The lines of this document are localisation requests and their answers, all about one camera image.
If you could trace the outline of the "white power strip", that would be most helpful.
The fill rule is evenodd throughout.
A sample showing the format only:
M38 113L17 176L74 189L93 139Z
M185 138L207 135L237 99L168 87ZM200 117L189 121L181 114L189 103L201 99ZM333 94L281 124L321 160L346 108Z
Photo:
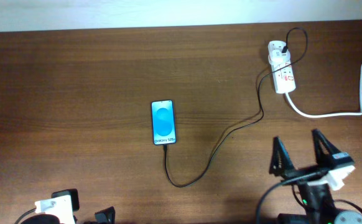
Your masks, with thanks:
M272 40L268 44L268 52L270 50L279 49L285 52L286 43L281 40ZM276 93L284 94L295 90L294 73L292 71L291 61L280 65L271 65L272 77L274 80L274 88Z

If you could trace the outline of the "blue Galaxy smartphone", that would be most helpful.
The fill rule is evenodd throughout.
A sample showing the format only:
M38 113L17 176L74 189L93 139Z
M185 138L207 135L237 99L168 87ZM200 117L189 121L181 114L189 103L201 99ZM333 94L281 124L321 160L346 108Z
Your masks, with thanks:
M173 101L153 101L151 103L151 115L153 143L155 145L176 143L177 137Z

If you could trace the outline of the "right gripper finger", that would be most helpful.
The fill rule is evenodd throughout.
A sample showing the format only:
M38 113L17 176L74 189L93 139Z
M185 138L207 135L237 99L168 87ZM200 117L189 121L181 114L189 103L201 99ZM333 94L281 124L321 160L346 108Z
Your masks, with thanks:
M312 137L317 165L326 168L340 168L341 162L333 156L340 153L340 150L319 129L312 130Z
M269 173L275 176L291 176L295 167L283 142L279 137L273 139L272 157Z

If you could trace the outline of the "white charger adapter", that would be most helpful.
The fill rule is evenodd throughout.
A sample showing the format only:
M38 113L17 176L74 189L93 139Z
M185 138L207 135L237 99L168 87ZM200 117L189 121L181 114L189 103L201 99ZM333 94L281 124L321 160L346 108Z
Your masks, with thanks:
M279 49L270 50L268 59L271 65L280 65L290 60L290 52L288 50L283 52Z

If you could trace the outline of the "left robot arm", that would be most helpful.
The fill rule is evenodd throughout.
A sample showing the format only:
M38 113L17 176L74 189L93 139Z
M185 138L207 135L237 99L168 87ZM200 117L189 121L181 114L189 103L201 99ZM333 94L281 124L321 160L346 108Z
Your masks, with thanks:
M35 208L22 214L15 224L76 224L74 213L79 209L78 190L61 190L49 199L36 201Z

